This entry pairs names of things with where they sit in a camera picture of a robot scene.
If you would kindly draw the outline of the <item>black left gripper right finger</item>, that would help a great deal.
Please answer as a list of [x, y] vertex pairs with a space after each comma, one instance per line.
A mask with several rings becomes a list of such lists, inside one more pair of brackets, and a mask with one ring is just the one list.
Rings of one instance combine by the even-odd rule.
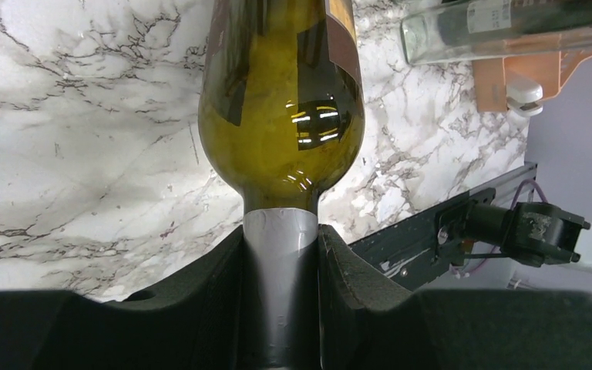
[[318, 232], [326, 369], [592, 369], [592, 294], [412, 293]]

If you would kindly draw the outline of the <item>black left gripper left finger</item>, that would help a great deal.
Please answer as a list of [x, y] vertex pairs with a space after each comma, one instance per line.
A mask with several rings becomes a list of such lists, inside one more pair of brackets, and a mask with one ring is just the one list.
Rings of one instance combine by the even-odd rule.
[[0, 291], [0, 369], [232, 369], [241, 229], [123, 301]]

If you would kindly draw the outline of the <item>dark bottle silver cap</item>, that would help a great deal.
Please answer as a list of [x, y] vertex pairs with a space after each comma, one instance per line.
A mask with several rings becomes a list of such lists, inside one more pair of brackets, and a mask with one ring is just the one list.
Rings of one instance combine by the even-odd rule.
[[365, 132], [350, 1], [216, 1], [203, 150], [244, 206], [239, 369], [318, 369], [318, 205]]

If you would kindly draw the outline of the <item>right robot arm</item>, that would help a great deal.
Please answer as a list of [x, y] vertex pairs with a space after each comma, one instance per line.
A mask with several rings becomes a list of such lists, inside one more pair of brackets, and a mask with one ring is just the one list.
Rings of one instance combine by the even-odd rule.
[[592, 274], [592, 223], [550, 203], [506, 209], [471, 200], [439, 216], [435, 254], [455, 263], [509, 258]]

